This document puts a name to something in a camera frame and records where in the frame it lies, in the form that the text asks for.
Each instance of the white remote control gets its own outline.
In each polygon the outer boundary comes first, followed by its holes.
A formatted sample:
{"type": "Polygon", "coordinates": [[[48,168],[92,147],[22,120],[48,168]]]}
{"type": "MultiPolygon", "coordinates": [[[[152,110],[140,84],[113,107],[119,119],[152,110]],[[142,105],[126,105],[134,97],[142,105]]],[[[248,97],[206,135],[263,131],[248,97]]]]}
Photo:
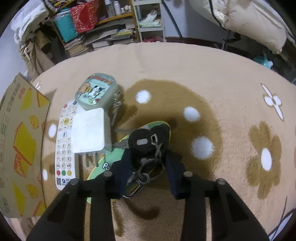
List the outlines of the white remote control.
{"type": "Polygon", "coordinates": [[[71,146],[73,117],[85,110],[75,101],[64,104],[59,118],[55,152],[56,186],[62,190],[73,178],[79,178],[78,155],[74,154],[71,146]]]}

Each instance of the white wall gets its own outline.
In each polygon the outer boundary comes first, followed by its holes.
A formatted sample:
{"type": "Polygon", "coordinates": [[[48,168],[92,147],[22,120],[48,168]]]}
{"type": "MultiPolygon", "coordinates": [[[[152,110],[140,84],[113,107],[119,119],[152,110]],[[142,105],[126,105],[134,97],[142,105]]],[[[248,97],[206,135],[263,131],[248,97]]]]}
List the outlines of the white wall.
{"type": "MultiPolygon", "coordinates": [[[[183,37],[220,43],[222,43],[223,38],[227,37],[227,31],[195,12],[189,0],[165,0],[165,3],[171,11],[183,37]]],[[[178,33],[163,6],[161,10],[165,24],[165,35],[167,37],[178,37],[178,33]]]]}
{"type": "Polygon", "coordinates": [[[13,35],[7,27],[0,37],[0,99],[18,72],[24,73],[27,69],[13,35]]]}

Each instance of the fleece blanket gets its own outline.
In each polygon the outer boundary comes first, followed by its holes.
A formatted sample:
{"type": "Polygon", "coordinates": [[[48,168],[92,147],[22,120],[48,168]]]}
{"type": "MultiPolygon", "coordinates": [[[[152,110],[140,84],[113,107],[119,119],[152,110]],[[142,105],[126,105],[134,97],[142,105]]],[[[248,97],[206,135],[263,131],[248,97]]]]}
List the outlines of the fleece blanket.
{"type": "MultiPolygon", "coordinates": [[[[267,234],[294,210],[296,87],[252,60],[179,43],[105,47],[65,60],[36,79],[51,101],[41,161],[46,206],[59,192],[54,157],[61,109],[98,72],[112,75],[121,86],[116,128],[168,122],[169,148],[182,154],[185,168],[204,179],[226,179],[267,234]]],[[[123,136],[114,135],[113,141],[123,136]]],[[[91,158],[89,163],[86,167],[85,157],[80,159],[84,180],[95,165],[91,158]]],[[[211,240],[208,200],[206,205],[211,240]]],[[[89,204],[86,210],[89,240],[89,204]]],[[[112,212],[116,240],[180,239],[184,201],[174,200],[165,174],[133,198],[112,202],[112,212]]]]}

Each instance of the remote control button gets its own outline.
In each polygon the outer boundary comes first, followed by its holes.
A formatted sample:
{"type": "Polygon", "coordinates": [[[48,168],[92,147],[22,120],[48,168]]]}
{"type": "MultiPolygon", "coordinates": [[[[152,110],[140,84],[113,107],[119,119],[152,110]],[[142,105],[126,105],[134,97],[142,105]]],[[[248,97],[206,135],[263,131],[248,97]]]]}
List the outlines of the remote control button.
{"type": "Polygon", "coordinates": [[[66,119],[64,119],[64,125],[67,125],[67,124],[69,124],[69,118],[66,118],[66,119]]]}

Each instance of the small bottle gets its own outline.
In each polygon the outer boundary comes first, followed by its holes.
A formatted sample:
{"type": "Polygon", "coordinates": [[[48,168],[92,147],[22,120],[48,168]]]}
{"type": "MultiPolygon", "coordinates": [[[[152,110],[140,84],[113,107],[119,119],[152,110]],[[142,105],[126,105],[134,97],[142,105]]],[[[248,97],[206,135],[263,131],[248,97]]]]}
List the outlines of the small bottle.
{"type": "Polygon", "coordinates": [[[120,5],[118,1],[114,1],[114,9],[115,9],[115,13],[116,15],[120,15],[121,14],[121,9],[120,9],[120,5]]]}
{"type": "Polygon", "coordinates": [[[106,9],[107,9],[107,13],[108,13],[108,17],[114,17],[114,8],[112,6],[112,3],[110,0],[105,0],[105,5],[106,5],[106,9]]]}

